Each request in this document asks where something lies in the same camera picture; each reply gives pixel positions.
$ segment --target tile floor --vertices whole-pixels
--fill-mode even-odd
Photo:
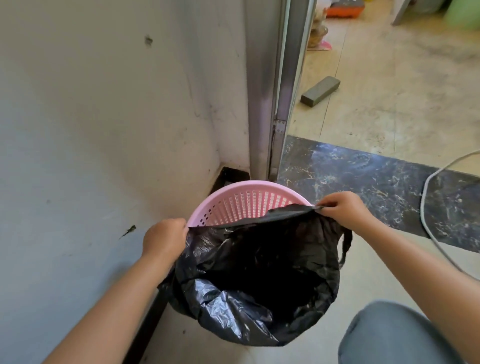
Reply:
[[[423,237],[400,232],[435,255],[439,253]],[[480,255],[442,244],[470,273],[480,276]],[[372,248],[354,236],[341,271],[335,303],[320,321],[282,348],[245,347],[217,338],[196,321],[168,306],[150,340],[141,363],[337,363],[336,352],[354,315],[375,299],[387,299],[418,309]]]
[[[308,51],[300,95],[335,76],[314,108],[296,103],[288,133],[441,167],[480,148],[480,32],[446,28],[441,14],[390,25],[391,0],[359,19],[327,19],[331,51]],[[480,175],[480,155],[453,169]]]

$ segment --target person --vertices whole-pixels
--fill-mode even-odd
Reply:
[[[423,315],[373,302],[353,319],[338,359],[349,363],[480,363],[480,286],[376,219],[359,196],[339,192],[320,213],[361,236]],[[141,258],[46,358],[44,364],[122,362],[156,286],[185,248],[185,220],[167,219],[144,237]]]

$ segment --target garbage bag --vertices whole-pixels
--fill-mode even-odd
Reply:
[[[352,232],[318,209],[293,204],[261,218],[190,228],[160,290],[176,311],[224,340],[288,344],[335,300],[351,245]]]

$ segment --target wall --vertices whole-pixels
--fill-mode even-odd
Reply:
[[[151,224],[189,216],[220,163],[205,55],[171,26],[172,2],[26,3],[0,3],[0,362],[22,364],[138,258]]]
[[[179,32],[199,54],[221,161],[249,170],[243,0],[170,0]]]

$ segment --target sharpening stone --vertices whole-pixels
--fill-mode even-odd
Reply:
[[[305,92],[301,96],[300,102],[313,108],[325,97],[338,89],[339,85],[340,80],[337,80],[335,77],[332,76],[327,76],[319,83],[317,83],[314,87]]]

